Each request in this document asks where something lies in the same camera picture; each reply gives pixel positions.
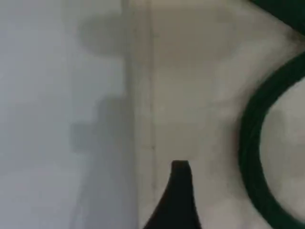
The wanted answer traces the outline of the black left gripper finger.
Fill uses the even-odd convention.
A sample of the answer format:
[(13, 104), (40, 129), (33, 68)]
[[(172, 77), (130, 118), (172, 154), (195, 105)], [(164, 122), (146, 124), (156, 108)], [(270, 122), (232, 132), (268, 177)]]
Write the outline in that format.
[(174, 160), (165, 191), (145, 229), (200, 229), (188, 161)]

